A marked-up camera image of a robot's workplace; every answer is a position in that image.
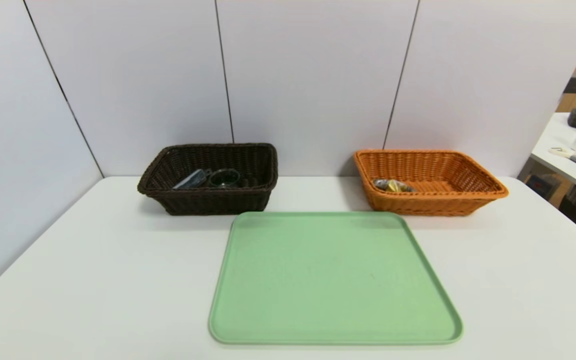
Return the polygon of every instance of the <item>white table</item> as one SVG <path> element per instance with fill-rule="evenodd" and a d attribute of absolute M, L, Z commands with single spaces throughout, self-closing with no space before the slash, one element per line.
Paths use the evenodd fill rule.
<path fill-rule="evenodd" d="M 532 162 L 537 161 L 576 185 L 576 162 L 548 151 L 550 148 L 570 148 L 570 144 L 576 137 L 576 130 L 568 126 L 568 116 L 568 112 L 555 112 L 553 114 L 539 141 L 537 141 L 537 145 L 533 148 L 524 170 L 519 174 L 519 179 L 525 179 L 533 166 Z"/>
<path fill-rule="evenodd" d="M 0 360 L 576 359 L 576 225 L 501 180 L 510 196 L 471 216 L 406 217 L 464 323 L 454 344 L 219 344 L 208 314 L 234 216 L 169 216 L 111 177 L 1 276 Z M 267 207 L 368 209 L 352 177 L 281 177 Z"/>

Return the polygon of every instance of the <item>brown wicker basket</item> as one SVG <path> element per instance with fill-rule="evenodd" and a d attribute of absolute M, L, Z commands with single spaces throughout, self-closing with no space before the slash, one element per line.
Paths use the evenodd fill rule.
<path fill-rule="evenodd" d="M 464 153 L 450 150 L 361 150 L 354 153 L 374 210 L 403 215 L 464 216 L 508 189 Z M 388 193 L 375 179 L 404 182 L 416 192 Z"/>
<path fill-rule="evenodd" d="M 197 169 L 235 169 L 239 186 L 173 189 Z M 137 191 L 170 215 L 236 215 L 263 211 L 276 184 L 277 150 L 269 143 L 176 145 L 157 155 Z"/>

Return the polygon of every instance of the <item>basket rim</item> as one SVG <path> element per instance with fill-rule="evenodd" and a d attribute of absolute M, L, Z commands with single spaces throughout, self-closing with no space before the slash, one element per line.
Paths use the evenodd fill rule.
<path fill-rule="evenodd" d="M 399 192 L 399 193 L 389 193 L 381 189 L 377 189 L 375 184 L 370 181 L 368 176 L 368 171 L 364 166 L 361 156 L 365 154 L 372 153 L 382 153 L 382 154 L 418 154 L 418 153 L 445 153 L 452 155 L 459 155 L 464 157 L 468 162 L 471 162 L 478 170 L 480 170 L 486 177 L 493 180 L 493 182 L 500 187 L 499 190 L 495 191 L 425 191 L 425 192 Z M 430 149 L 364 149 L 358 150 L 354 153 L 354 163 L 359 170 L 359 175 L 361 176 L 361 182 L 367 191 L 373 196 L 379 196 L 386 199 L 395 198 L 413 198 L 413 199 L 432 199 L 432 200 L 450 200 L 450 199 L 461 199 L 461 200 L 496 200 L 502 199 L 508 196 L 509 191 L 505 185 L 503 185 L 498 178 L 487 171 L 483 166 L 481 166 L 472 157 L 466 155 L 466 153 L 457 150 L 430 150 Z"/>
<path fill-rule="evenodd" d="M 146 183 L 150 179 L 151 175 L 159 168 L 164 157 L 167 153 L 174 149 L 183 148 L 268 148 L 271 153 L 270 166 L 272 167 L 272 173 L 270 174 L 270 182 L 264 185 L 250 186 L 250 187 L 194 187 L 191 189 L 163 189 L 163 188 L 150 188 L 146 187 Z M 277 171 L 277 149 L 271 143 L 188 143 L 183 145 L 170 145 L 163 148 L 155 159 L 148 165 L 146 171 L 139 179 L 137 183 L 137 191 L 146 196 L 171 196 L 175 194 L 176 196 L 205 196 L 207 193 L 211 194 L 260 194 L 262 192 L 272 191 L 277 185 L 278 176 Z"/>

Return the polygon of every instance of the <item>white wall panel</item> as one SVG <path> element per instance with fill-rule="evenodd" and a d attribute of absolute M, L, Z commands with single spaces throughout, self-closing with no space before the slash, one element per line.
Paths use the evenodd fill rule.
<path fill-rule="evenodd" d="M 104 175 L 165 146 L 232 142 L 213 0 L 27 0 Z"/>
<path fill-rule="evenodd" d="M 331 176 L 384 145 L 417 0 L 217 0 L 236 142 Z"/>
<path fill-rule="evenodd" d="M 421 0 L 386 148 L 521 170 L 576 66 L 576 0 Z"/>
<path fill-rule="evenodd" d="M 0 275 L 100 179 L 24 3 L 0 0 Z"/>

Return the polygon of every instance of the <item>green tray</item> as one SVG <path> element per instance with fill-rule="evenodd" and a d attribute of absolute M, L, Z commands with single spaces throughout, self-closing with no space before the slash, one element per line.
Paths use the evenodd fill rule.
<path fill-rule="evenodd" d="M 448 344 L 462 322 L 391 212 L 245 212 L 210 333 L 225 344 Z"/>

